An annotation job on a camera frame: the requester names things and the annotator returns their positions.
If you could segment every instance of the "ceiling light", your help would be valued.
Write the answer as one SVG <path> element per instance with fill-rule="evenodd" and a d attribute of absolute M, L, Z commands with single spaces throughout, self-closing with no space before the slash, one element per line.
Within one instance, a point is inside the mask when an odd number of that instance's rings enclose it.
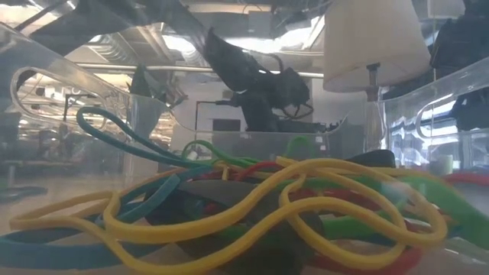
<path fill-rule="evenodd" d="M 178 50 L 183 53 L 193 53 L 196 48 L 183 37 L 164 35 L 163 39 L 170 50 Z"/>
<path fill-rule="evenodd" d="M 276 53 L 280 52 L 280 50 L 282 50 L 283 48 L 300 47 L 306 44 L 308 42 L 308 39 L 310 39 L 311 36 L 314 35 L 313 32 L 316 32 L 315 30 L 318 30 L 319 33 L 321 32 L 322 26 L 324 26 L 324 20 L 321 19 L 322 17 L 315 17 L 311 20 L 311 27 L 304 27 L 288 31 L 281 37 L 278 37 L 274 40 L 253 37 L 237 37 L 228 38 L 225 40 L 226 42 L 237 47 L 241 47 L 245 50 L 253 50 L 260 53 Z M 194 51 L 196 51 L 196 48 L 192 45 L 192 43 L 190 43 L 183 37 L 164 35 L 163 39 L 165 40 L 167 47 L 171 50 L 178 50 L 184 53 L 193 53 Z"/>
<path fill-rule="evenodd" d="M 102 39 L 102 35 L 98 34 L 94 36 L 92 39 L 90 39 L 89 43 L 98 43 Z"/>
<path fill-rule="evenodd" d="M 229 38 L 226 42 L 246 50 L 254 50 L 261 53 L 276 53 L 280 51 L 280 44 L 276 40 L 259 38 Z"/>

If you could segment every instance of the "floor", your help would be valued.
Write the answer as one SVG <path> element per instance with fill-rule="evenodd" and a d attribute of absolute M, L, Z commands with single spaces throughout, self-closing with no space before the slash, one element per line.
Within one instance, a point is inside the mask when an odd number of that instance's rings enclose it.
<path fill-rule="evenodd" d="M 0 205 L 0 216 L 3 217 L 0 222 L 0 233 L 5 234 L 9 232 L 7 220 L 15 215 L 19 215 L 22 212 L 26 212 L 30 209 L 40 207 L 52 202 L 59 202 L 60 200 L 79 196 L 82 194 L 98 192 L 107 189 L 124 189 L 132 184 L 138 182 L 141 179 L 135 178 L 121 178 L 121 177 L 108 177 L 108 176 L 86 176 L 77 178 L 43 178 L 31 181 L 17 181 L 15 186 L 43 186 L 49 189 L 48 194 L 45 196 L 35 196 L 23 199 L 20 202 L 14 202 L 9 204 Z M 489 203 L 485 198 L 486 192 L 478 187 L 461 187 L 461 191 L 470 198 L 471 202 L 476 205 L 482 211 L 489 213 Z M 94 241 L 91 237 L 86 235 L 77 235 L 73 238 L 65 239 L 61 241 L 61 244 L 73 244 L 76 243 L 88 243 Z M 167 245 L 161 251 L 152 254 L 145 258 L 148 261 L 156 261 L 161 264 L 177 264 L 190 260 L 190 258 L 181 251 L 176 245 Z M 447 274 L 447 275 L 479 275 L 487 274 L 489 266 L 474 261 L 470 258 L 457 254 L 454 251 L 448 251 L 445 249 L 438 249 L 435 251 L 428 251 L 423 258 L 421 264 L 416 267 L 408 275 L 424 275 L 424 274 Z M 12 270 L 0 268 L 0 274 L 19 274 L 19 275 L 65 275 L 65 274 L 89 274 L 89 275 L 134 275 L 136 273 L 131 272 L 124 267 L 112 267 L 104 270 L 94 270 L 89 272 L 79 271 L 32 271 L 32 270 Z M 218 271 L 210 274 L 222 274 Z M 333 273 L 326 272 L 324 270 L 316 270 L 307 268 L 304 270 L 303 275 L 332 275 Z"/>

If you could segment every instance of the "clear acrylic wall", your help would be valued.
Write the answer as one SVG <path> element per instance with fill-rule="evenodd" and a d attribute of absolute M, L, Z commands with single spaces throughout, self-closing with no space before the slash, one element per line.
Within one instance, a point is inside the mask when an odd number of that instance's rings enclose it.
<path fill-rule="evenodd" d="M 158 170 L 167 169 L 164 165 L 133 157 L 84 135 L 76 125 L 73 116 L 81 107 L 80 104 L 68 102 L 71 106 L 66 114 L 66 122 L 63 122 L 63 114 L 53 117 L 32 108 L 32 105 L 38 103 L 21 104 L 21 97 L 17 94 L 17 82 L 19 76 L 28 70 L 55 79 L 67 87 L 81 91 L 82 94 L 91 95 L 85 99 L 85 103 L 115 113 L 137 133 L 160 142 L 161 147 L 168 147 L 175 153 L 183 149 L 183 144 L 177 141 L 185 137 L 190 140 L 210 141 L 230 154 L 271 160 L 274 156 L 283 155 L 287 151 L 287 142 L 296 137 L 296 134 L 195 132 L 192 125 L 178 123 L 181 119 L 173 115 L 176 110 L 171 111 L 163 103 L 152 99 L 130 96 L 7 27 L 0 27 L 0 38 L 0 63 L 3 64 L 0 89 L 10 91 L 13 98 L 12 105 L 6 108 L 5 119 L 18 121 L 16 129 L 9 128 L 8 131 L 3 132 L 2 162 L 3 168 L 7 171 L 2 171 L 4 172 L 2 185 L 4 188 L 37 187 L 44 190 L 36 196 L 19 198 L 20 200 L 5 200 L 0 203 L 0 215 L 3 217 L 3 222 L 0 223 L 2 234 L 8 232 L 9 218 L 32 208 L 84 193 L 124 189 L 138 180 L 153 176 Z M 383 102 L 388 127 L 385 146 L 395 152 L 400 165 L 426 167 L 429 161 L 442 160 L 450 155 L 453 155 L 454 160 L 458 159 L 457 148 L 461 143 L 459 141 L 464 139 L 465 135 L 450 133 L 433 136 L 436 132 L 434 124 L 425 125 L 418 121 L 425 120 L 423 113 L 428 111 L 426 106 L 433 109 L 449 97 L 453 100 L 457 95 L 485 87 L 488 63 L 489 60 L 483 60 L 471 68 L 462 70 L 447 79 L 441 79 L 401 99 Z M 110 121 L 97 116 L 88 119 L 94 127 L 106 134 L 119 138 L 127 144 L 134 144 Z M 159 133 L 165 134 L 154 135 L 154 129 L 159 129 Z M 13 134 L 20 136 L 18 143 L 8 142 L 7 139 L 11 138 L 9 135 Z M 363 128 L 342 125 L 337 131 L 328 135 L 306 135 L 306 140 L 309 141 L 307 144 L 312 148 L 314 157 L 346 158 L 362 152 L 361 142 L 359 144 L 357 140 L 349 140 L 351 137 L 362 135 Z M 467 139 L 475 142 L 479 137 L 484 137 L 484 132 L 471 133 Z M 447 150 L 437 151 L 436 148 L 440 144 L 447 144 L 447 140 L 455 142 L 449 143 Z M 303 149 L 307 147 L 300 145 L 298 148 L 299 150 L 290 152 L 291 157 L 297 159 L 311 157 L 311 153 Z M 193 151 L 193 157 L 199 159 L 212 157 L 211 152 L 203 148 L 196 147 Z M 475 158 L 472 160 L 473 163 L 479 161 Z M 90 238 L 81 236 L 60 243 L 75 244 L 90 241 L 92 241 Z M 482 251 L 480 254 L 485 257 L 485 252 Z M 165 248 L 149 258 L 165 259 L 167 264 L 186 260 L 181 251 L 170 248 Z M 484 274 L 487 273 L 487 265 L 480 260 L 474 260 L 471 256 L 453 253 L 450 244 L 447 244 L 447 249 L 440 248 L 428 253 L 422 263 L 410 274 L 460 274 L 461 272 Z M 0 273 L 66 274 L 67 272 L 14 270 L 0 267 Z M 124 267 L 113 267 L 104 270 L 74 270 L 73 273 L 130 274 L 131 272 Z M 310 269 L 305 271 L 305 275 L 312 274 L 327 273 Z"/>

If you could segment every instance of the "red rubber band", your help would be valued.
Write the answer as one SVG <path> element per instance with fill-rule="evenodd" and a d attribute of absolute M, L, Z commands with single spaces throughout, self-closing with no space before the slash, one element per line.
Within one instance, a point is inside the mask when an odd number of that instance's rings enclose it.
<path fill-rule="evenodd" d="M 243 181 L 244 179 L 246 179 L 248 176 L 250 176 L 251 174 L 253 174 L 254 172 L 257 172 L 261 169 L 264 169 L 264 168 L 270 168 L 270 167 L 277 167 L 277 168 L 282 168 L 280 165 L 276 164 L 275 162 L 273 161 L 264 161 L 264 162 L 260 162 L 260 163 L 257 163 L 251 167 L 248 167 L 246 170 L 244 170 L 243 172 L 239 173 L 236 177 L 235 177 L 235 180 L 236 181 Z"/>

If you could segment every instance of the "black fabric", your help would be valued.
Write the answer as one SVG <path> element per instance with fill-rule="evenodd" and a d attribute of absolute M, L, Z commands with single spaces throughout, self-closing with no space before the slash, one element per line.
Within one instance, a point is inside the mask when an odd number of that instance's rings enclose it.
<path fill-rule="evenodd" d="M 396 156 L 391 150 L 374 150 L 347 159 L 352 163 L 360 164 L 366 167 L 390 167 L 396 168 Z"/>
<path fill-rule="evenodd" d="M 254 186 L 250 183 L 221 180 L 182 183 L 179 189 L 160 207 L 149 214 L 146 219 L 152 225 L 188 222 L 189 213 L 186 213 L 185 210 L 186 207 L 188 208 L 188 199 L 201 198 L 218 203 L 224 206 L 223 209 L 227 209 L 240 202 L 253 188 Z M 255 225 L 278 209 L 279 195 L 278 192 L 271 192 L 266 195 L 246 216 L 243 222 L 250 226 Z M 306 212 L 300 216 L 311 228 L 322 234 L 322 222 L 316 213 Z M 222 269 L 230 275 L 300 274 L 305 262 L 314 255 L 314 250 L 303 242 L 288 222 L 281 222 L 265 236 L 273 236 L 273 238 L 279 238 L 283 241 L 280 241 L 280 246 L 275 247 L 258 242 L 240 257 L 225 264 Z M 222 239 L 218 235 L 210 235 L 178 243 L 186 253 L 195 258 L 211 254 L 229 244 L 230 241 Z"/>

